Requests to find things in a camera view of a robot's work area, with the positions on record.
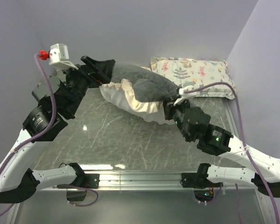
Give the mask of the grey pillowcase with cream ruffle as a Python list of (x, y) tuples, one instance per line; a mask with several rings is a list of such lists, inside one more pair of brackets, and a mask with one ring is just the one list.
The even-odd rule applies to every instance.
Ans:
[[(169, 79), (137, 65), (116, 62), (110, 83), (121, 83), (124, 79), (132, 84), (140, 102), (171, 101), (177, 96), (178, 86)], [(174, 124), (174, 121), (165, 121), (164, 124)]]

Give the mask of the white pillow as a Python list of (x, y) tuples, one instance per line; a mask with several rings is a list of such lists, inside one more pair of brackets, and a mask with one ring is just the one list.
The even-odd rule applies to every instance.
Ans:
[(166, 123), (162, 101), (140, 102), (136, 99), (132, 84), (124, 79), (121, 83), (111, 82), (100, 86), (103, 98), (128, 113), (143, 118), (146, 122)]

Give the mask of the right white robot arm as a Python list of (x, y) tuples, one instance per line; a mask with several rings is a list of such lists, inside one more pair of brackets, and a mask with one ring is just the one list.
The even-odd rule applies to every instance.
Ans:
[(173, 120), (186, 142), (197, 141), (202, 152), (234, 161), (240, 168), (201, 163), (195, 173), (182, 173), (184, 188), (204, 189), (223, 183), (257, 188), (266, 195), (280, 198), (280, 159), (269, 156), (242, 141), (227, 130), (210, 123), (210, 115), (185, 100), (175, 105), (164, 103), (166, 120)]

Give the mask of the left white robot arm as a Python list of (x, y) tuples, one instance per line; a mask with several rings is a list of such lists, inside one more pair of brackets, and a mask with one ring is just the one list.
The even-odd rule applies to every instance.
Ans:
[(108, 84), (113, 59), (96, 61), (81, 58), (82, 65), (67, 68), (65, 81), (45, 77), (33, 90), (38, 105), (22, 124), (19, 137), (0, 164), (0, 204), (21, 203), (35, 192), (49, 188), (87, 187), (87, 175), (77, 163), (50, 170), (32, 170), (34, 159), (67, 126), (89, 88)]

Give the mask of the animal print pillow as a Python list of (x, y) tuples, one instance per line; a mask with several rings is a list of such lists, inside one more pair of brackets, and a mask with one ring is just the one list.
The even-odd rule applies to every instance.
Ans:
[(191, 84), (193, 89), (216, 82), (225, 82), (235, 88), (228, 64), (222, 61), (205, 61), (190, 58), (151, 57), (151, 70), (176, 85)]

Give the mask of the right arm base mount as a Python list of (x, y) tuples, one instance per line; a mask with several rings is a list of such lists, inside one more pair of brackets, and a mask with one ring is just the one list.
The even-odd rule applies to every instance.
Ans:
[(198, 204), (205, 206), (215, 201), (221, 192), (223, 183), (212, 183), (206, 177), (199, 177), (197, 173), (181, 173), (180, 184), (183, 188), (193, 189), (194, 198)]

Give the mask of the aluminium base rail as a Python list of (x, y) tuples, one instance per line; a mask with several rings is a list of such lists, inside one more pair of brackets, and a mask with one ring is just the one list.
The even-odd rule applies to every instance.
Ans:
[(186, 143), (173, 125), (147, 123), (101, 96), (86, 97), (75, 120), (41, 153), (33, 168), (78, 162), (99, 174), (99, 188), (85, 207), (67, 204), (76, 189), (48, 188), (15, 205), (9, 224), (272, 224), (270, 205), (256, 190), (225, 184), (215, 199), (199, 203), (195, 190), (180, 184), (199, 164), (236, 167)]

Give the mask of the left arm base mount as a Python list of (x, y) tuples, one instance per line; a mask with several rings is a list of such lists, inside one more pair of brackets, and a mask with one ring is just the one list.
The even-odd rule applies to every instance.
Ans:
[(96, 190), (99, 187), (100, 174), (86, 174), (72, 184), (57, 185), (57, 189), (66, 190), (66, 199), (70, 203), (89, 204), (98, 200)]

